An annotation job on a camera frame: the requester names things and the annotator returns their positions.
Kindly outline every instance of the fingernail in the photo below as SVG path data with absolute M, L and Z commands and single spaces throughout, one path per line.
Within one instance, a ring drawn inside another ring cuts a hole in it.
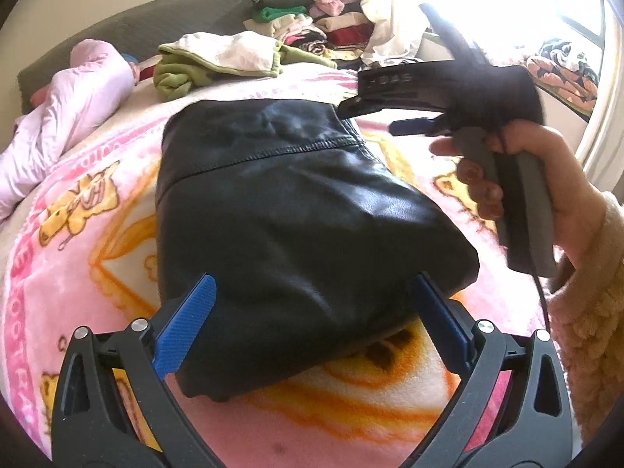
M 500 186 L 491 186 L 488 188 L 486 195 L 489 201 L 497 201 L 503 198 L 503 191 Z
M 479 179 L 479 170 L 476 167 L 467 167 L 464 174 L 466 175 L 466 179 L 469 181 Z

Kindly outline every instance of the stitching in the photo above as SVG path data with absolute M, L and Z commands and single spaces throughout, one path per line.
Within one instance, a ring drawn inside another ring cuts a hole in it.
M 201 167 L 199 169 L 193 170 L 192 172 L 187 172 L 185 174 L 182 174 L 178 177 L 174 176 L 174 179 L 172 179 L 169 182 L 169 184 L 164 188 L 164 190 L 161 192 L 161 194 L 158 195 L 158 198 L 156 200 L 156 207 L 158 207 L 158 205 L 160 204 L 160 200 L 165 196 L 165 194 L 167 193 L 167 191 L 169 191 L 171 187 L 173 187 L 176 183 L 179 183 L 183 179 L 187 179 L 192 176 L 197 176 L 199 174 L 204 174 L 206 172 L 212 172 L 212 171 L 219 170 L 219 169 L 225 169 L 227 167 L 232 167 L 233 165 L 239 165 L 241 163 L 245 163 L 248 161 L 262 160 L 264 158 L 272 158 L 274 156 L 284 156 L 285 154 L 297 154 L 300 152 L 319 151 L 322 149 L 344 148 L 346 146 L 353 146 L 353 145 L 358 145 L 358 146 L 360 145 L 360 143 L 358 143 L 358 139 L 355 139 L 352 136 L 337 137 L 335 139 L 332 139 L 331 141 L 313 142 L 305 146 L 301 146 L 301 145 L 282 146 L 281 148 L 267 149 L 265 151 L 257 152 L 256 154 L 251 154 L 244 158 L 240 158 L 239 160 L 233 160 L 233 161 L 229 161 L 226 163 L 220 163 L 217 165 L 213 165 L 212 167 Z
M 345 127 L 347 132 L 353 135 L 354 138 L 358 141 L 358 148 L 360 148 L 360 151 L 362 152 L 362 154 L 366 156 L 367 158 L 383 165 L 383 162 L 372 151 L 370 151 L 370 149 L 366 145 L 366 141 L 362 138 L 361 134 L 355 129 L 355 126 L 353 126 L 352 121 L 350 119 L 342 120 L 341 123 L 342 123 L 342 126 Z

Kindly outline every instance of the sleeve cuff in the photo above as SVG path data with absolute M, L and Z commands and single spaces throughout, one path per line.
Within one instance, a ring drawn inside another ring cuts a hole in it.
M 606 213 L 600 232 L 583 259 L 561 289 L 548 297 L 553 317 L 563 324 L 575 321 L 613 281 L 624 254 L 624 213 L 612 193 L 603 194 Z

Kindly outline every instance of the hand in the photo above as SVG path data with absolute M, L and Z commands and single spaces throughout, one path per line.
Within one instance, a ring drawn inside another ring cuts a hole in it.
M 559 132 L 529 121 L 516 120 L 503 129 L 507 152 L 528 151 L 544 162 L 546 181 L 552 200 L 555 244 L 560 246 L 578 268 L 600 230 L 606 201 L 585 178 L 585 174 Z M 502 152 L 496 135 L 490 135 L 491 151 Z M 431 143 L 433 154 L 457 156 L 460 152 L 450 137 Z M 457 179 L 468 185 L 469 195 L 477 203 L 479 216 L 495 220 L 503 215 L 503 191 L 498 184 L 483 179 L 483 169 L 462 159 L 457 166 Z

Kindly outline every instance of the white curtain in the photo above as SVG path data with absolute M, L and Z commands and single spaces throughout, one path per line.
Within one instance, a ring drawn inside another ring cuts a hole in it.
M 606 37 L 598 99 L 576 157 L 599 190 L 613 190 L 624 173 L 624 32 L 608 4 L 604 10 Z
M 426 0 L 362 0 L 375 30 L 362 60 L 369 65 L 387 58 L 415 57 L 429 25 L 418 5 Z

